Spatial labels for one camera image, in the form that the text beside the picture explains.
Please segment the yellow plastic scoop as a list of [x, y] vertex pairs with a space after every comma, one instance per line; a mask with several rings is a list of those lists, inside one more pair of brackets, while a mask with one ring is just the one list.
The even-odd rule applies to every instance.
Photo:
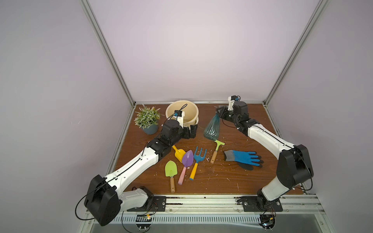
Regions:
[[175, 157], [179, 162], [182, 163], [183, 157], [186, 154], [186, 152], [183, 149], [177, 149], [175, 145], [173, 145], [172, 148], [175, 150]]

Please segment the teal spray bottle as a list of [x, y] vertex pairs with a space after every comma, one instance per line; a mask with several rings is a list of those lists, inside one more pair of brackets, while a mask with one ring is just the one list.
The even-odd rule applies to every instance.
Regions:
[[221, 118], [220, 111], [224, 109], [223, 105], [219, 105], [216, 107], [215, 115], [208, 123], [207, 127], [204, 129], [204, 137], [209, 140], [218, 140], [220, 136], [220, 124], [223, 121]]

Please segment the purple trowel pink handle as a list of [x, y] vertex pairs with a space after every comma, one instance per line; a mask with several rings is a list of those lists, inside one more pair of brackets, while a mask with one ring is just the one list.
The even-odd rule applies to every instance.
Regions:
[[190, 167], [193, 163], [193, 159], [194, 159], [194, 153], [192, 150], [189, 150], [186, 152], [186, 154], [183, 156], [183, 159], [182, 159], [182, 163], [183, 163], [183, 170], [180, 174], [180, 177], [179, 177], [179, 180], [178, 180], [178, 184], [179, 185], [182, 185], [183, 184], [183, 181], [184, 181], [184, 177], [185, 177], [185, 174], [186, 174], [186, 170], [188, 167]]

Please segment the blue fork yellow handle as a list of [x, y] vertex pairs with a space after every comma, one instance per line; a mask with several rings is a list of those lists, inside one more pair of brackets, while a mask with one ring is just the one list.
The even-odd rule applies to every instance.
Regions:
[[190, 180], [194, 180], [196, 172], [197, 172], [198, 164], [204, 161], [206, 154], [207, 154], [207, 149], [201, 148], [199, 154], [197, 154], [197, 151], [198, 151], [198, 147], [196, 147], [196, 151], [194, 153], [195, 164], [189, 177]]

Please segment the green rake wooden handle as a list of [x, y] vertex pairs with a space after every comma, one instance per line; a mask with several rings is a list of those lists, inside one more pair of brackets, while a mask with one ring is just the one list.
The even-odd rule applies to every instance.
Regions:
[[219, 147], [225, 145], [224, 142], [221, 142], [221, 141], [219, 141], [219, 140], [215, 140], [214, 142], [215, 142], [217, 145], [216, 145], [216, 148], [215, 148], [215, 150], [214, 150], [214, 152], [213, 152], [213, 154], [212, 154], [211, 160], [210, 160], [210, 163], [211, 163], [211, 164], [214, 164], [214, 163], [215, 163], [215, 160], [216, 160], [216, 157], [217, 157], [217, 154], [218, 154]]

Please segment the green trowel wooden handle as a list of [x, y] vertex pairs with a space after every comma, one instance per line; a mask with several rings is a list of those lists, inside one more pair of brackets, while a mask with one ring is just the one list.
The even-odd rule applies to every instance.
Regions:
[[178, 174], [177, 165], [174, 161], [170, 160], [165, 165], [165, 175], [170, 178], [170, 190], [171, 193], [175, 193], [175, 181], [174, 176]]

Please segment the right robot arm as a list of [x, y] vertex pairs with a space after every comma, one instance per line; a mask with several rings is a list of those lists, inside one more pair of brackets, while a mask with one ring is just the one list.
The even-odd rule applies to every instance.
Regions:
[[258, 202], [273, 203], [280, 196], [314, 176], [309, 151], [304, 145], [287, 142], [249, 117], [245, 102], [230, 101], [216, 109], [219, 118], [232, 122], [247, 137], [257, 141], [278, 160], [276, 177], [258, 191]]

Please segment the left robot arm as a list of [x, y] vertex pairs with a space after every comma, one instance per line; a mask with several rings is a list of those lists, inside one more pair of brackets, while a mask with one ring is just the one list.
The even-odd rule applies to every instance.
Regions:
[[195, 138], [198, 125], [183, 127], [177, 120], [166, 120], [161, 133], [146, 143], [144, 149], [118, 170], [102, 177], [96, 175], [83, 197], [84, 206], [101, 226], [109, 224], [121, 211], [143, 208], [149, 203], [149, 191], [126, 188], [145, 170], [168, 155], [181, 139]]

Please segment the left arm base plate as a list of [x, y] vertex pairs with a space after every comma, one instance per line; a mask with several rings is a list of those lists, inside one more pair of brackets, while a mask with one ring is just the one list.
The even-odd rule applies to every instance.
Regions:
[[153, 196], [148, 198], [142, 207], [131, 208], [127, 212], [165, 212], [166, 203], [166, 196]]

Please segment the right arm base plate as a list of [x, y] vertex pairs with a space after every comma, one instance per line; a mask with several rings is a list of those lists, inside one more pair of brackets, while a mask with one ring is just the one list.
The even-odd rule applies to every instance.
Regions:
[[282, 212], [283, 207], [279, 199], [268, 201], [261, 196], [243, 196], [237, 200], [245, 212]]

